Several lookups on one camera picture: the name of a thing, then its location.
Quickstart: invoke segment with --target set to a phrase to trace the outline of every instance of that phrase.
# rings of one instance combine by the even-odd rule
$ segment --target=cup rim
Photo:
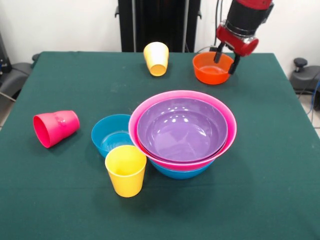
[[[164,71],[162,72],[162,73],[160,73],[160,74],[155,74],[154,72],[152,72],[152,68],[154,68],[154,67],[157,67],[157,66],[161,66],[161,67],[163,67],[164,68]],[[163,76],[163,75],[165,75],[166,74],[166,72],[167,72],[167,69],[166,69],[166,67],[163,65],[163,64],[155,64],[155,65],[153,65],[152,67],[150,67],[150,74],[152,75],[152,76],[155,76],[155,77],[161,77],[161,76]]]
[[[45,127],[45,131],[46,131],[46,134],[47,134],[47,137],[48,137],[48,144],[45,143],[45,141],[43,140],[43,138],[40,137],[40,134],[39,134],[39,129],[38,129],[38,126],[36,126],[36,120],[39,120]],[[41,119],[41,116],[39,116],[39,114],[33,116],[33,128],[34,128],[34,132],[35,132],[35,135],[36,137],[38,138],[39,142],[46,148],[50,148],[52,146],[52,137],[50,136],[49,132],[48,132],[48,129],[44,123],[44,121]]]
[[[120,177],[120,178],[129,178],[129,177],[133,177],[133,176],[135,176],[135,175],[138,175],[139,173],[141,173],[141,172],[144,170],[144,168],[145,168],[146,165],[147,165],[147,156],[146,156],[145,154],[143,154],[144,159],[145,159],[145,163],[143,164],[143,167],[142,167],[139,171],[137,171],[137,172],[135,172],[135,173],[133,173],[133,174],[130,174],[130,175],[119,175],[119,174],[114,173],[113,171],[111,171],[111,170],[108,168],[108,166],[107,166],[107,157],[108,157],[108,155],[109,155],[112,151],[114,151],[115,149],[121,148],[121,147],[123,147],[123,146],[136,148],[140,153],[142,153],[136,146],[133,146],[133,145],[121,145],[121,146],[117,146],[117,147],[115,147],[114,149],[112,149],[112,150],[106,155],[105,160],[104,160],[105,168],[107,169],[108,172],[110,172],[110,173],[112,173],[113,175],[115,175],[115,176],[117,176],[117,177]]]

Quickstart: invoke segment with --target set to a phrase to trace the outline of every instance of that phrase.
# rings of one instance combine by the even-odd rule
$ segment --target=blue bowl
[[[160,166],[152,160],[150,160],[150,162],[163,175],[166,175],[167,177],[172,179],[182,180],[182,179],[190,179],[203,173],[214,161],[212,161],[211,163],[209,163],[208,165],[202,168],[199,168],[193,171],[175,171],[175,170],[167,169],[163,166]]]
[[[129,132],[130,115],[115,114],[98,121],[91,132],[91,139],[102,157],[114,148],[122,145],[133,145]]]

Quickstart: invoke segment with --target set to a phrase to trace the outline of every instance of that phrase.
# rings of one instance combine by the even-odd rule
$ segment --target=plastic bowl
[[[197,170],[175,171],[175,170],[170,170],[170,169],[167,169],[167,168],[165,168],[163,166],[160,166],[160,165],[156,164],[152,160],[150,162],[163,175],[165,175],[165,176],[167,176],[169,178],[172,178],[172,179],[179,179],[179,180],[190,179],[190,178],[193,178],[195,176],[198,176],[199,174],[203,173],[213,163],[213,161],[212,161],[208,165],[206,165],[206,166],[204,166],[202,168],[199,168]]]
[[[228,126],[214,106],[192,98],[161,101],[139,119],[140,143],[151,155],[173,163],[198,162],[224,145]]]
[[[193,68],[196,78],[210,85],[222,84],[228,80],[228,73],[234,60],[226,54],[222,54],[219,63],[214,62],[214,51],[202,52],[193,58]]]
[[[91,132],[91,139],[102,157],[122,145],[134,145],[128,132],[130,115],[115,114],[98,121]]]
[[[139,143],[138,134],[137,134],[137,126],[141,115],[151,106],[158,102],[162,102],[168,99],[176,99],[176,98],[192,98],[204,101],[214,107],[216,107],[224,116],[227,126],[228,126],[228,136],[223,148],[213,156],[198,162],[186,162],[186,163],[175,163],[175,162],[166,162],[160,159],[157,159],[151,156],[147,151],[145,151]],[[142,102],[132,113],[130,121],[129,121],[129,135],[133,142],[133,144],[140,149],[140,151],[144,152],[144,154],[151,160],[153,160],[158,165],[165,167],[166,169],[176,170],[176,171],[192,171],[202,168],[212,162],[214,159],[220,157],[224,154],[235,141],[237,135],[237,122],[235,116],[231,112],[231,110],[220,100],[216,99],[213,96],[208,94],[197,92],[197,91],[189,91],[189,90],[175,90],[175,91],[167,91],[160,93],[158,95],[154,95],[144,102]]]

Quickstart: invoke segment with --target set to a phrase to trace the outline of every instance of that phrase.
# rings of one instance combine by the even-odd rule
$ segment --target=pink bowl
[[[173,162],[166,162],[160,159],[157,159],[151,156],[147,151],[143,149],[143,147],[139,143],[138,134],[137,134],[137,126],[141,115],[151,106],[156,103],[162,102],[168,99],[175,99],[175,98],[192,98],[204,101],[214,107],[216,107],[225,117],[226,123],[228,125],[228,136],[226,139],[226,143],[224,147],[215,155],[211,156],[202,161],[198,162],[189,162],[189,163],[173,163]],[[237,135],[237,122],[235,116],[231,112],[231,110],[220,100],[216,99],[213,96],[208,94],[198,92],[198,91],[189,91],[189,90],[175,90],[175,91],[167,91],[157,95],[154,95],[144,102],[142,102],[132,113],[130,120],[129,120],[129,135],[133,142],[133,144],[142,151],[149,159],[154,161],[155,163],[159,164],[160,166],[175,170],[175,171],[192,171],[197,170],[199,168],[205,167],[206,165],[213,162],[216,158],[220,157],[224,154],[235,141]]]

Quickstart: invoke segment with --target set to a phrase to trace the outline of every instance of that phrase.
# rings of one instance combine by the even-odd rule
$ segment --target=green tablecloth
[[[0,132],[1,239],[319,239],[320,141],[275,56],[243,58],[218,86],[197,81],[193,56],[171,53],[167,73],[154,78],[141,53],[41,54]],[[148,164],[142,191],[119,197],[92,127],[177,89],[230,107],[238,124],[233,146],[189,180]],[[81,127],[46,149],[32,117],[59,110],[74,110]]]

